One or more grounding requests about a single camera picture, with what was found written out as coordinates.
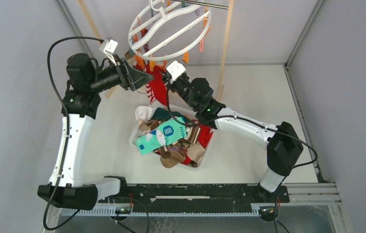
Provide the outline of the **mint green sock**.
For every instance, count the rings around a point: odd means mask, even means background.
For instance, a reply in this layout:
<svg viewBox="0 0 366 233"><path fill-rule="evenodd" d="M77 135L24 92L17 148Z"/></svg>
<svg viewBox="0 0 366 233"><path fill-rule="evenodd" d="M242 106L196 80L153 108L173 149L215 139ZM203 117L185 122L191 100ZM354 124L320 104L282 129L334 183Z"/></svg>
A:
<svg viewBox="0 0 366 233"><path fill-rule="evenodd" d="M134 142L141 155L169 146L187 136L186 127L174 119L151 120L141 123L137 129L138 137Z"/></svg>

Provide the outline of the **white round clip hanger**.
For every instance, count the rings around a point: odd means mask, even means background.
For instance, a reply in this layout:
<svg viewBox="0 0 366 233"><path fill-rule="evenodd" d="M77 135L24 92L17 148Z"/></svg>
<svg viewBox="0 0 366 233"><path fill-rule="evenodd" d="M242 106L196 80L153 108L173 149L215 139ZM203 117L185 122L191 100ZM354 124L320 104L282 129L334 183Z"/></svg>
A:
<svg viewBox="0 0 366 233"><path fill-rule="evenodd" d="M162 7L166 8L168 5L173 4L173 3L175 3L175 1L173 1L173 0L160 0L160 3L158 3L155 7L158 8L158 7L162 6ZM186 26L188 23L192 22L194 19L198 18L198 16L200 16L204 13L205 13L205 7L201 6L195 12L191 12L191 13L185 14L185 15L180 15L180 16L175 17L172 20L166 22L164 25L162 25L159 28L158 31L155 32L155 34L149 40L149 42L141 48L142 53L145 53L148 50L152 49L152 47L158 45L158 43L164 41L169 36L173 35L177 31L179 31L181 28ZM176 39L169 42L166 46L164 46L164 47L160 48L158 51L154 52L152 54L153 57L161 57L164 55L170 55L177 51L180 51L187 45L191 44L199 36L199 34L202 31L203 25L205 25L205 24L206 24L205 21L201 21L200 23L196 24L190 30L184 32L183 34L178 36Z"/></svg>

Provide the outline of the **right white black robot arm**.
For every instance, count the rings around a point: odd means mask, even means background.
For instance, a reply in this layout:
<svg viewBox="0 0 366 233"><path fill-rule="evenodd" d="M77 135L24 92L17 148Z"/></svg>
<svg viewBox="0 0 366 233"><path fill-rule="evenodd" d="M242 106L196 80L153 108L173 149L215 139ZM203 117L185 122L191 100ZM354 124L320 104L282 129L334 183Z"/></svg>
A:
<svg viewBox="0 0 366 233"><path fill-rule="evenodd" d="M252 140L266 151L267 169L257 191L260 200L272 201L303 152L303 141L293 126L284 121L280 125L263 123L237 113L213 98L214 91L205 78L190 80L183 73L173 79L171 74L165 73L162 81L168 91L178 94L196 113L200 124Z"/></svg>

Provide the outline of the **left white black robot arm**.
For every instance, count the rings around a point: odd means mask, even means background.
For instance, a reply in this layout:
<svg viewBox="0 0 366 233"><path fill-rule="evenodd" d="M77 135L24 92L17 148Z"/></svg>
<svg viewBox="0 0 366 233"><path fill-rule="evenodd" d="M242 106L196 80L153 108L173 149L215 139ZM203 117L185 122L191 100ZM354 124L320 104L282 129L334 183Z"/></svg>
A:
<svg viewBox="0 0 366 233"><path fill-rule="evenodd" d="M78 53L68 58L66 70L72 89L62 99L63 126L57 160L48 183L40 185L37 194L54 207L76 210L91 210L97 201L108 196L124 202L129 190L121 185L120 177L105 176L95 183L83 182L86 143L102 91L115 86L135 91L154 77L117 55L108 67L99 70L89 55Z"/></svg>

